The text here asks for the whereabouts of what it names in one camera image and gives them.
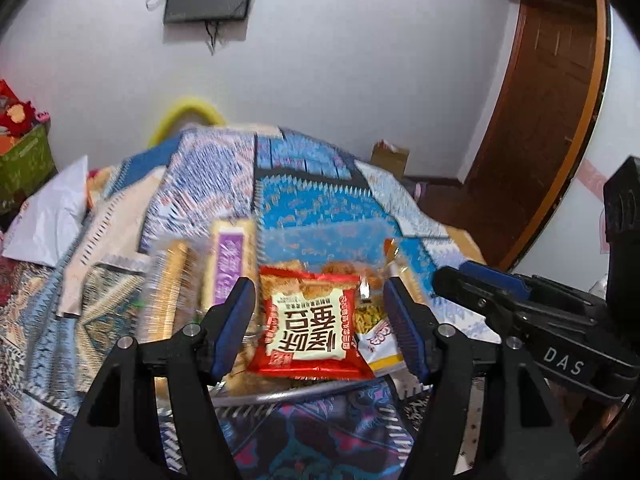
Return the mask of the golden wafer bar pack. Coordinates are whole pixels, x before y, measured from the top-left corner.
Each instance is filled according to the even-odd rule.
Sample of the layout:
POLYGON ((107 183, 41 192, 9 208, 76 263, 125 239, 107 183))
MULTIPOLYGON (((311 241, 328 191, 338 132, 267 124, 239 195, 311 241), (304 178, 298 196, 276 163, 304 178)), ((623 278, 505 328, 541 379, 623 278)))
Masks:
POLYGON ((190 240, 174 238, 157 246, 143 287, 141 342, 168 339, 198 318, 199 263, 190 240))

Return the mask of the purple label biscuit bar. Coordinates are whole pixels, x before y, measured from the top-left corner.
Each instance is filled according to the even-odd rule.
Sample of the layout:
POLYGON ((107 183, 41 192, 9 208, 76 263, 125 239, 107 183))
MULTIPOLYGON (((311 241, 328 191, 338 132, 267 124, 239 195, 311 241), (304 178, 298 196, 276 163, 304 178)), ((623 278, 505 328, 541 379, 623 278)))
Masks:
POLYGON ((256 223, 253 218, 216 219, 209 230, 201 307, 223 304, 239 278, 257 283, 256 223))

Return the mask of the green storage box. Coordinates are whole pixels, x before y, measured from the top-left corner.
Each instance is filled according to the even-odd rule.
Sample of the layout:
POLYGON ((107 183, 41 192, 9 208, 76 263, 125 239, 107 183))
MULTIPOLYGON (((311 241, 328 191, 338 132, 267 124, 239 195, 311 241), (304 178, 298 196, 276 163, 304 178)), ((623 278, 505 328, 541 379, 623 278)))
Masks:
POLYGON ((21 206, 57 172, 47 129, 44 125, 35 126, 1 156, 1 213, 21 206))

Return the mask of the red cracker snack bag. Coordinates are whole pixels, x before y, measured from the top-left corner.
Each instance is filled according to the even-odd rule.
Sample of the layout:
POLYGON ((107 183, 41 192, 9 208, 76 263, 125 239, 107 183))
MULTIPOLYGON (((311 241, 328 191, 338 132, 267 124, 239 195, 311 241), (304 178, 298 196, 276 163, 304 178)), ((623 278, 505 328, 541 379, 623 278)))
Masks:
POLYGON ((290 379, 370 380, 354 330, 358 278, 262 266, 265 325, 248 370, 290 379))

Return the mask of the brown cardboard box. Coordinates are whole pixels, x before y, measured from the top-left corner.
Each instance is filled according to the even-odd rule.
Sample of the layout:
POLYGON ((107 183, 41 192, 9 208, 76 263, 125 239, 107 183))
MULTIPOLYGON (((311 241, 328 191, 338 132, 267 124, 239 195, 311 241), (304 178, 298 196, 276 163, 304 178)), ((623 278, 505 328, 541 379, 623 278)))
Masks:
POLYGON ((372 148, 370 164, 390 172, 401 179, 407 167, 410 151, 386 140, 378 141, 372 148))

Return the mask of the white pillow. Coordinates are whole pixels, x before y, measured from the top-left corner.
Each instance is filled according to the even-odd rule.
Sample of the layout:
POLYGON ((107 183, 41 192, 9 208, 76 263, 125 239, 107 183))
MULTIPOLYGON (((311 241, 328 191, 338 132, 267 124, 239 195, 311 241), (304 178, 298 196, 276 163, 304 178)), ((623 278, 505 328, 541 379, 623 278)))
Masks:
POLYGON ((87 176, 84 155, 25 200, 4 236, 2 257, 55 268, 85 218, 87 176))

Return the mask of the brown wooden door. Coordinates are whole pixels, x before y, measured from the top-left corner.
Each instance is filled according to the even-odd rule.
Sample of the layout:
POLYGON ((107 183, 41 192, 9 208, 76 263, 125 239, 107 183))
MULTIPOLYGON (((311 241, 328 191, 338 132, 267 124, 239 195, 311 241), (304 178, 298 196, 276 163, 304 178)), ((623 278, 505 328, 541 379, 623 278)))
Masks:
POLYGON ((475 239, 500 270, 544 228, 587 142, 605 71, 608 4, 523 0, 508 67, 466 177, 475 239))

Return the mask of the toast slice snack pack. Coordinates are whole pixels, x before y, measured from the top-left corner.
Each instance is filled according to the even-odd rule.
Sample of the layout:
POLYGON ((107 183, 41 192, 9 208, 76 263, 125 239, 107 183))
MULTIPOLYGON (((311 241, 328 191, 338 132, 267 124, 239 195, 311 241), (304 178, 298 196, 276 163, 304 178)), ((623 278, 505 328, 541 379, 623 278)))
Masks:
POLYGON ((293 387, 291 379, 267 377, 248 370, 257 346, 257 339, 247 340, 242 343, 231 372, 224 376, 222 380, 224 383, 222 385, 222 393, 225 396, 258 396, 258 394, 285 392, 293 387))

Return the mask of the red white snack packet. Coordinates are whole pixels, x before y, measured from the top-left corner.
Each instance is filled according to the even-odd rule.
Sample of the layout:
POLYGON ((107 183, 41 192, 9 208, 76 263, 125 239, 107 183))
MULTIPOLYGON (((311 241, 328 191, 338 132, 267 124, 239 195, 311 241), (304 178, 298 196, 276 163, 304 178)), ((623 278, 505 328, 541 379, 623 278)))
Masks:
POLYGON ((358 334, 358 351, 376 377, 406 367, 388 318, 383 318, 367 333, 358 334))

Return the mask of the yellow hoop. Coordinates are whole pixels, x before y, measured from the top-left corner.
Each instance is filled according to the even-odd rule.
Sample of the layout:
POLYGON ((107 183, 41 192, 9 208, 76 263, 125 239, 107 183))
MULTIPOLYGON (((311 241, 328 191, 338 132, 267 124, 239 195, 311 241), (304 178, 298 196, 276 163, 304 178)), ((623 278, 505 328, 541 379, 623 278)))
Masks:
POLYGON ((156 148, 181 127, 194 122, 203 126, 221 127, 227 122, 213 104, 196 96, 183 96, 173 102, 152 132, 147 148, 156 148))

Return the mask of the red decorations pile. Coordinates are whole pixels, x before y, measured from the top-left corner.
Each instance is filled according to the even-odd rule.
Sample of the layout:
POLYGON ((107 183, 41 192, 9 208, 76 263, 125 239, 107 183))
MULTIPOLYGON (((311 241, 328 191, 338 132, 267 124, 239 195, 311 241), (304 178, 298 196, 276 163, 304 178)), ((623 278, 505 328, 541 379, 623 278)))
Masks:
POLYGON ((30 101, 21 101, 4 79, 0 80, 0 130, 5 136, 21 138, 35 126, 50 124, 47 112, 38 112, 30 101))

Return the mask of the yellow snack packet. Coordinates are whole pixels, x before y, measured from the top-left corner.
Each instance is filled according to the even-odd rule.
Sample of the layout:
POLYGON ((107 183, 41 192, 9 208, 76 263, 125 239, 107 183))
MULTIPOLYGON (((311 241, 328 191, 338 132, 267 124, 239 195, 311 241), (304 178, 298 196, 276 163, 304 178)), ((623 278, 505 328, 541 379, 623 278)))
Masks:
POLYGON ((354 311, 354 330, 356 334, 369 333, 372 328, 386 317, 383 297, 374 295, 361 299, 354 311))

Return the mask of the clear plastic storage box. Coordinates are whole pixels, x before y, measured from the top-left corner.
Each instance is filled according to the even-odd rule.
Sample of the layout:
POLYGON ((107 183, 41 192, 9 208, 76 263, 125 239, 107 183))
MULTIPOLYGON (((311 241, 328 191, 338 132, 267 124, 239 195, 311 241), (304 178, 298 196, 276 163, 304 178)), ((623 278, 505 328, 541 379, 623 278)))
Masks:
POLYGON ((210 388, 232 404, 327 382, 367 382, 397 368, 382 291, 390 218, 259 231, 253 218, 217 220, 200 236, 149 247, 144 341, 178 333, 220 307, 238 281, 248 297, 207 346, 210 388))

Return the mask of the fried snack clear bag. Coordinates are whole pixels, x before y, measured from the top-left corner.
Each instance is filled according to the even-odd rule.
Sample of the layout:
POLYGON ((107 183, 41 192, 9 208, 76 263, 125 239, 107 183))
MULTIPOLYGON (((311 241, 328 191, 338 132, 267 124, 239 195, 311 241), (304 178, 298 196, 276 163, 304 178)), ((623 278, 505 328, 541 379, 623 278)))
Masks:
POLYGON ((321 268, 323 274, 350 275, 358 278, 358 284, 367 286, 369 292, 381 290, 383 272, 377 266, 358 261, 329 261, 321 268))

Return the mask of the patchwork blue bed quilt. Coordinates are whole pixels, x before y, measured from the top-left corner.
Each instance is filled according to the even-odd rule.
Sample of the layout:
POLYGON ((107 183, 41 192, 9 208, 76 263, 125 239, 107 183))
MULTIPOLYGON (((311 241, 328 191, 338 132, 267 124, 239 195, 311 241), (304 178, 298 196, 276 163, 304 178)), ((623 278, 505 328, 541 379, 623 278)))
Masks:
POLYGON ((265 325, 252 307, 232 371, 213 386, 245 479, 395 479, 428 392, 382 319, 383 246, 407 288, 466 336, 480 315, 434 294, 464 255, 389 172, 290 129, 193 127, 126 159, 55 262, 17 255, 1 310, 1 474, 52 479, 82 400, 119 339, 167 338, 261 264, 356 273, 356 382, 267 378, 248 366, 265 325))

